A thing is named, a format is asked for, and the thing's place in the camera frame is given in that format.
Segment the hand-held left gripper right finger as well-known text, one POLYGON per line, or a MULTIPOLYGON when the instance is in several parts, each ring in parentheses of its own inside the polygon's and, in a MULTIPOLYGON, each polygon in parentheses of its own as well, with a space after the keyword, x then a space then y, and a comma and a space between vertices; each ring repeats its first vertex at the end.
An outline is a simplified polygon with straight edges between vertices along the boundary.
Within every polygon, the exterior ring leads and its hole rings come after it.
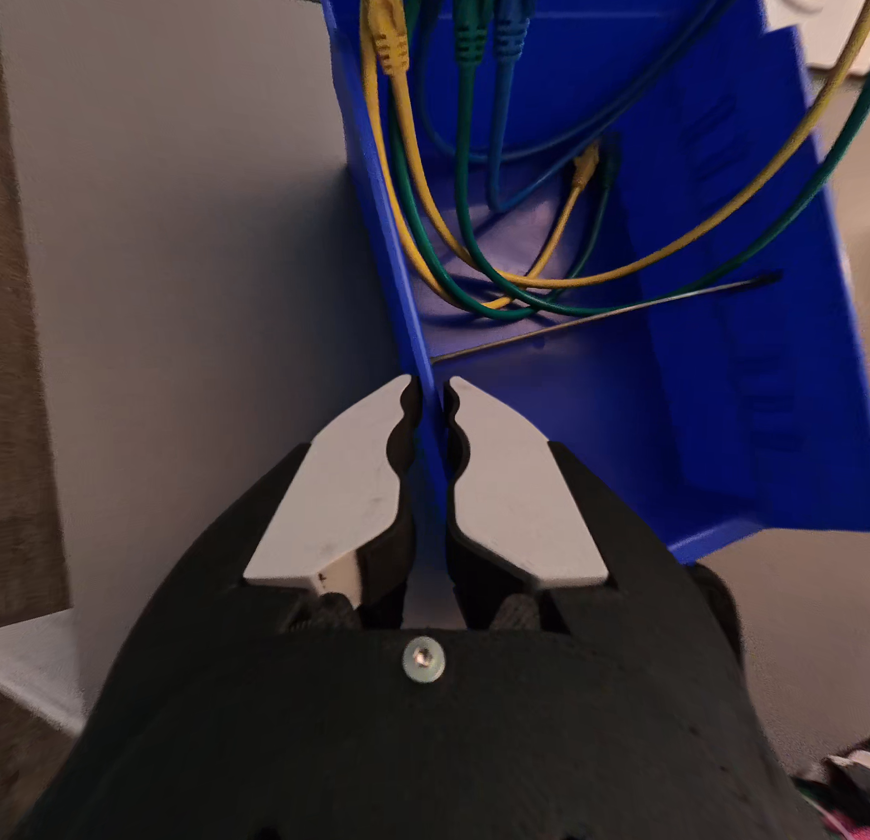
POLYGON ((444 405, 457 539, 533 589, 603 585, 608 568, 545 434, 459 376, 444 405))

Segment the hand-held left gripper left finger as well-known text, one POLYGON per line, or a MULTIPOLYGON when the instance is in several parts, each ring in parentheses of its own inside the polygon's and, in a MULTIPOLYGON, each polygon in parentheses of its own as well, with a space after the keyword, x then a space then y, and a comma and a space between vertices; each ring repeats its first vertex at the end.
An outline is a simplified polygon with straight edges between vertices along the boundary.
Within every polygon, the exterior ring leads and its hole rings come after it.
POLYGON ((371 607, 407 579, 416 530, 407 472, 422 411, 419 378, 389 381, 310 443, 256 546, 246 584, 343 595, 371 607))

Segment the blue plastic bin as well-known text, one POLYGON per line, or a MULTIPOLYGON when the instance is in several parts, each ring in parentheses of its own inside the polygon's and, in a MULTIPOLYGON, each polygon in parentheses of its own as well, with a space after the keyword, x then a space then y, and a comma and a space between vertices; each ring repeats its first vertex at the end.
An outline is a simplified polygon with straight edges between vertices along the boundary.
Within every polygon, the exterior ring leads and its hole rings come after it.
MULTIPOLYGON (((538 0, 517 64, 508 149, 594 117, 687 27, 705 0, 538 0)), ((702 294, 560 329, 469 317, 404 257, 379 172, 359 63, 359 0, 322 0, 333 84, 401 367, 424 391, 421 445, 434 496, 446 470, 443 385, 453 376, 565 444, 680 559, 759 530, 868 531, 868 381, 846 256, 822 188, 781 235, 702 294)), ((607 130, 621 167, 586 275, 646 256, 702 222, 762 170, 807 107, 794 34, 767 33, 760 0, 734 0, 607 130)), ((801 148, 739 211, 674 256, 564 294, 568 305, 655 300, 736 258, 817 169, 801 148)), ((566 193, 571 161, 506 215, 471 173, 476 236, 494 266, 525 272, 566 193)))

